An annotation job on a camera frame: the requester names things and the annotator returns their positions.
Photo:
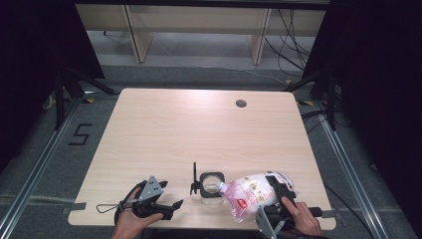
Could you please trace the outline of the person's right hand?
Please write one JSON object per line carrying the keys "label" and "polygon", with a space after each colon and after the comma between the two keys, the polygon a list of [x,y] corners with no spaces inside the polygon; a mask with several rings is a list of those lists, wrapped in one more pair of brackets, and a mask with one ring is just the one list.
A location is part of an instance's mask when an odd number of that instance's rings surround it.
{"label": "person's right hand", "polygon": [[282,197],[282,202],[292,214],[296,229],[288,231],[289,236],[322,236],[319,221],[313,217],[308,206],[304,202],[293,204],[287,197]]}

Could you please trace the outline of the person's left hand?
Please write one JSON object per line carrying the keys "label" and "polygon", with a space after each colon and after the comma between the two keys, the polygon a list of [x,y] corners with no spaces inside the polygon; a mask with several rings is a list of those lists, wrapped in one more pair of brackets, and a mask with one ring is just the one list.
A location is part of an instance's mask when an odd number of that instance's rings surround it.
{"label": "person's left hand", "polygon": [[155,223],[162,219],[161,213],[152,214],[146,218],[137,217],[131,209],[130,203],[125,203],[123,209],[118,215],[113,233],[141,233],[148,225]]}

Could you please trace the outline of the black tripod stand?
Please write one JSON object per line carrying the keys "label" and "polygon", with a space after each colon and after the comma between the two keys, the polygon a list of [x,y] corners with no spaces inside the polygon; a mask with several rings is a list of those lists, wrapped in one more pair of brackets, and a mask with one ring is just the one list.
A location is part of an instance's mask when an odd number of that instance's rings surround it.
{"label": "black tripod stand", "polygon": [[328,125],[332,130],[335,130],[334,124],[334,105],[335,105],[335,79],[332,73],[329,73],[327,70],[320,70],[314,73],[311,73],[305,77],[302,77],[300,81],[294,83],[285,88],[285,92],[292,93],[295,90],[309,84],[313,83],[314,86],[311,89],[310,97],[313,100],[321,100],[323,97],[326,97],[326,115]]}
{"label": "black tripod stand", "polygon": [[68,92],[71,100],[81,99],[85,93],[80,85],[80,81],[101,90],[108,95],[117,95],[117,91],[90,77],[81,71],[64,67],[57,71],[55,79],[55,100],[56,100],[56,126],[59,129],[66,119],[64,90]]}

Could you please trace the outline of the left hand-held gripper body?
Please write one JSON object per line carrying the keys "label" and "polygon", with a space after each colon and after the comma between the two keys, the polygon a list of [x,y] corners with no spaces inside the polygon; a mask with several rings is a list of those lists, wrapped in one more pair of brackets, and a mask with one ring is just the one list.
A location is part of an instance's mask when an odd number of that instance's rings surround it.
{"label": "left hand-held gripper body", "polygon": [[139,218],[146,218],[157,211],[157,200],[162,194],[162,186],[151,175],[147,180],[139,183],[139,190],[134,196],[132,212]]}

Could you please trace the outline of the red and white spouted pouch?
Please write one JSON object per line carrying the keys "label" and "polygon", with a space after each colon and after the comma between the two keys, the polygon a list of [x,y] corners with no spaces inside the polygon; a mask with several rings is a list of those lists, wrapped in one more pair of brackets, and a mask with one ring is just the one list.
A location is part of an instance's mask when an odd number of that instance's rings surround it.
{"label": "red and white spouted pouch", "polygon": [[270,178],[286,185],[289,192],[295,191],[293,181],[277,171],[265,171],[219,184],[219,193],[229,203],[235,221],[241,222],[254,215],[260,205],[274,205],[281,199],[281,196],[276,195]]}

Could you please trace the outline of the metal floor rail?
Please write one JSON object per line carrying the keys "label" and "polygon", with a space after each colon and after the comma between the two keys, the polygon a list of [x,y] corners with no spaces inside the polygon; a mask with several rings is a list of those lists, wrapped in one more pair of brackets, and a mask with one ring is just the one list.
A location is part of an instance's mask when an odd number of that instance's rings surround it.
{"label": "metal floor rail", "polygon": [[21,187],[19,193],[14,197],[9,209],[2,218],[0,222],[0,239],[9,239],[12,234],[82,100],[81,97],[71,99],[69,106],[65,111],[64,119],[55,127],[46,147],[38,157],[25,183]]}
{"label": "metal floor rail", "polygon": [[372,233],[374,239],[389,239],[386,228],[384,227],[372,200],[369,198],[366,190],[364,189],[336,131],[328,122],[326,109],[320,101],[316,101],[315,106],[318,111],[322,111],[322,115],[319,117],[321,119],[322,128],[331,147],[333,148],[339,165],[351,188],[353,196],[361,210],[369,231]]}

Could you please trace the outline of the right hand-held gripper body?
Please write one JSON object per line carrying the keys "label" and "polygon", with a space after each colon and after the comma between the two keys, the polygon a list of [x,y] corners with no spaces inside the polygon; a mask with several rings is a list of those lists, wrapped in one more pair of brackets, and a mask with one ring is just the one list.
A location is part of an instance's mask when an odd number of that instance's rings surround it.
{"label": "right hand-held gripper body", "polygon": [[282,203],[258,207],[255,222],[265,239],[306,239],[308,235],[296,229],[293,215]]}

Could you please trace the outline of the gray tape strip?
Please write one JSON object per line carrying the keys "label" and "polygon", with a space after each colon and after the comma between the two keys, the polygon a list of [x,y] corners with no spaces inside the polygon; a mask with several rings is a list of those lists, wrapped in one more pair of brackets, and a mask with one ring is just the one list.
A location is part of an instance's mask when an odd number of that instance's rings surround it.
{"label": "gray tape strip", "polygon": [[72,211],[85,210],[86,206],[86,202],[73,203],[70,207],[66,207],[62,210],[62,215],[69,215]]}

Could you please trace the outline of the glass jar with black lid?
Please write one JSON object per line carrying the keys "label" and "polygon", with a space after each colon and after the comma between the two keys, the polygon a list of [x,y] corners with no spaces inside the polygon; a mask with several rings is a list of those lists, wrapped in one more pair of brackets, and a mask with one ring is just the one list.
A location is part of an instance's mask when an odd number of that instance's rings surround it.
{"label": "glass jar with black lid", "polygon": [[197,163],[193,166],[193,182],[190,185],[189,194],[199,194],[201,202],[206,205],[218,205],[224,201],[221,195],[221,184],[225,182],[225,176],[222,172],[211,171],[197,173]]}

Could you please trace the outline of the black curtain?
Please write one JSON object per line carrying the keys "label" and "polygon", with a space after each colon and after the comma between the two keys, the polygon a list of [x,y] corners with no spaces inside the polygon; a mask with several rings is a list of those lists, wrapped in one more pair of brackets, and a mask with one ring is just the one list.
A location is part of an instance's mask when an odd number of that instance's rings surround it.
{"label": "black curtain", "polygon": [[328,0],[307,74],[328,67],[362,144],[422,237],[422,0]]}
{"label": "black curtain", "polygon": [[0,0],[0,172],[23,145],[61,67],[104,76],[76,0]]}

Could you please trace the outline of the beige wooden shelf unit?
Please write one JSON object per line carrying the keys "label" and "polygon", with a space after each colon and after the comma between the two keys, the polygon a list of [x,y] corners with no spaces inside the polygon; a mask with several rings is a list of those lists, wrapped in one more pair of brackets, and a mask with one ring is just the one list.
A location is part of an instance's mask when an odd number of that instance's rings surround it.
{"label": "beige wooden shelf unit", "polygon": [[77,10],[88,31],[128,33],[139,63],[145,61],[155,33],[201,33],[246,35],[255,66],[261,63],[267,36],[314,37],[325,14],[323,10],[82,3]]}

